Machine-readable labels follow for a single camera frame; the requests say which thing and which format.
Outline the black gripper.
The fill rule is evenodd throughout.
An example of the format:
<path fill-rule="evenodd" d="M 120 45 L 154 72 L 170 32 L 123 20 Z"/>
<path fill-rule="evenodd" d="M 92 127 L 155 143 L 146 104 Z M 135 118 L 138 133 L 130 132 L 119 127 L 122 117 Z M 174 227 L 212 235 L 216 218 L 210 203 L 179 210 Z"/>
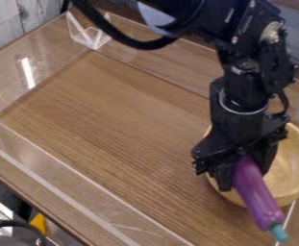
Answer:
<path fill-rule="evenodd" d="M 268 104 L 255 110 L 239 107 L 227 98 L 224 79 L 211 83 L 211 129 L 194 146 L 191 157 L 195 174 L 214 175 L 220 192 L 231 190 L 234 165 L 240 157 L 258 153 L 262 175 L 270 171 L 290 116 L 286 111 L 268 113 L 267 107 Z"/>

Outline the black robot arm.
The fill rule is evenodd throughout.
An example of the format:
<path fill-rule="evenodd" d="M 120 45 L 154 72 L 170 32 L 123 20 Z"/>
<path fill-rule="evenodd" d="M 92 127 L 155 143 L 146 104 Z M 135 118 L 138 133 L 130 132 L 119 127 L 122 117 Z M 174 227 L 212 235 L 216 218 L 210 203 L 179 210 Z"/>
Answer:
<path fill-rule="evenodd" d="M 280 9 L 270 0 L 136 0 L 160 38 L 140 41 L 111 24 L 91 0 L 72 0 L 87 19 L 119 43 L 156 50 L 180 37 L 203 38 L 216 49 L 223 76 L 210 84 L 211 130 L 191 150 L 196 174 L 207 173 L 220 191 L 232 187 L 242 157 L 270 171 L 286 139 L 289 99 L 297 64 L 286 47 Z"/>

